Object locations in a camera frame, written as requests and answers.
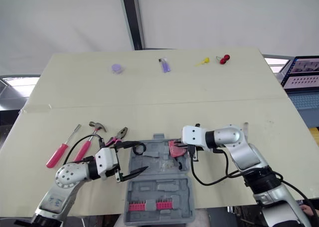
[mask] tool case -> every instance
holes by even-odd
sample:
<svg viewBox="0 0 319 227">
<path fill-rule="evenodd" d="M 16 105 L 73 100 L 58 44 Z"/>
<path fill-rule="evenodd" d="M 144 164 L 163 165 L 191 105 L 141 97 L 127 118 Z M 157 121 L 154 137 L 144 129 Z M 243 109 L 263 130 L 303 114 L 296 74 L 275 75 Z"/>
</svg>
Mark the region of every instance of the tool case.
<svg viewBox="0 0 319 227">
<path fill-rule="evenodd" d="M 194 221 L 195 210 L 188 154 L 169 154 L 164 134 L 154 134 L 143 155 L 131 151 L 129 171 L 148 166 L 138 177 L 128 182 L 124 223 L 128 226 L 184 224 Z"/>
</svg>

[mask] white table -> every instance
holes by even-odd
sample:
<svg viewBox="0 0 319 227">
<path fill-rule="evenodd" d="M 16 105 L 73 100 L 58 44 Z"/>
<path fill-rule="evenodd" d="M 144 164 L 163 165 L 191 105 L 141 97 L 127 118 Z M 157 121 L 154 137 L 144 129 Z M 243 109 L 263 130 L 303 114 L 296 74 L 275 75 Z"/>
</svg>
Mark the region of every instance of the white table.
<svg viewBox="0 0 319 227">
<path fill-rule="evenodd" d="M 231 60 L 219 65 L 214 57 L 225 53 Z M 171 72 L 161 71 L 160 57 L 167 57 Z M 205 57 L 211 58 L 209 64 L 194 67 Z M 124 65 L 124 73 L 112 74 L 114 63 Z M 272 168 L 309 198 L 319 196 L 313 178 L 319 149 L 257 49 L 58 54 L 0 150 L 0 216 L 33 215 L 58 169 L 47 169 L 46 161 L 76 124 L 83 126 L 73 143 L 89 134 L 91 120 L 107 127 L 108 133 L 99 132 L 105 139 L 127 126 L 125 140 L 152 139 L 154 133 L 178 138 L 187 124 L 213 130 L 248 121 L 249 141 Z M 97 151 L 96 144 L 88 155 Z M 121 150 L 119 159 L 126 173 L 129 150 Z M 200 152 L 199 160 L 200 179 L 223 176 L 223 155 Z M 196 208 L 254 204 L 242 178 L 211 187 L 192 183 Z M 112 177 L 92 181 L 79 191 L 70 214 L 122 213 L 125 192 L 126 183 Z"/>
</svg>

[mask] monitor screen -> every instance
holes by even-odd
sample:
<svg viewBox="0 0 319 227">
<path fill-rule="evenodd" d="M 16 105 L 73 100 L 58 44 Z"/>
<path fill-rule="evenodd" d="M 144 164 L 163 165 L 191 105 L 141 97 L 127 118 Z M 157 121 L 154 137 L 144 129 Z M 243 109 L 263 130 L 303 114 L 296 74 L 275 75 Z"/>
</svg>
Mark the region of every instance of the monitor screen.
<svg viewBox="0 0 319 227">
<path fill-rule="evenodd" d="M 282 84 L 285 90 L 319 88 L 319 57 L 296 57 Z"/>
</svg>

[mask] white backdrop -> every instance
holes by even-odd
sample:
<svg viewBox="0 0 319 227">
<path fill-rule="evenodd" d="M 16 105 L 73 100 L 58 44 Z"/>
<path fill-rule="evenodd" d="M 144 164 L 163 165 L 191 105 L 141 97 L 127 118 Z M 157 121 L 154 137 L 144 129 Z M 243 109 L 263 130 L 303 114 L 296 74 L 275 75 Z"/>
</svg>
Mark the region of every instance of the white backdrop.
<svg viewBox="0 0 319 227">
<path fill-rule="evenodd" d="M 0 0 L 0 75 L 41 74 L 53 53 L 127 51 L 121 0 Z"/>
<path fill-rule="evenodd" d="M 319 0 L 139 0 L 147 48 L 319 54 Z"/>
</svg>

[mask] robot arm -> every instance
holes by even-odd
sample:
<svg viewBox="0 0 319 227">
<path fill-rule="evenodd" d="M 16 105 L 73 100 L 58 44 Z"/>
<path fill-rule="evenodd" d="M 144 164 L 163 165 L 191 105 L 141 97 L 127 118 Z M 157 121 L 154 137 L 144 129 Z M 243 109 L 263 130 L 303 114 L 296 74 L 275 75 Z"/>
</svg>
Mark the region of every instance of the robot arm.
<svg viewBox="0 0 319 227">
<path fill-rule="evenodd" d="M 187 144 L 191 158 L 195 146 L 204 151 L 226 147 L 237 169 L 243 174 L 245 185 L 251 188 L 257 204 L 263 207 L 263 215 L 269 226 L 294 220 L 311 227 L 307 216 L 258 149 L 247 143 L 242 129 L 229 125 L 208 131 L 197 126 L 185 126 L 181 142 Z"/>
<path fill-rule="evenodd" d="M 147 166 L 123 176 L 117 158 L 117 150 L 139 144 L 141 143 L 121 142 L 114 148 L 101 148 L 95 157 L 88 158 L 88 162 L 63 165 L 56 172 L 54 183 L 38 205 L 31 223 L 17 224 L 32 227 L 60 227 L 75 202 L 77 192 L 85 182 L 99 178 L 106 180 L 112 175 L 115 175 L 117 182 L 121 182 L 138 176 Z"/>
</svg>

